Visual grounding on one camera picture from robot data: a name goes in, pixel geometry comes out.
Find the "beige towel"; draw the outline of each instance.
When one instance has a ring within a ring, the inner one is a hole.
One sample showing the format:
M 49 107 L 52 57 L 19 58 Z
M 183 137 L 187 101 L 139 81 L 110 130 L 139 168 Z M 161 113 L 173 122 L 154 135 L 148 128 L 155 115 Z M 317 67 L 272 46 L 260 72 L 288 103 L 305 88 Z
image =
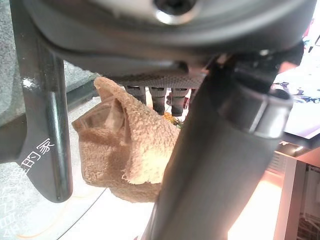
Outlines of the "beige towel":
M 179 130 L 112 80 L 94 85 L 101 103 L 72 123 L 84 180 L 131 202 L 153 202 Z

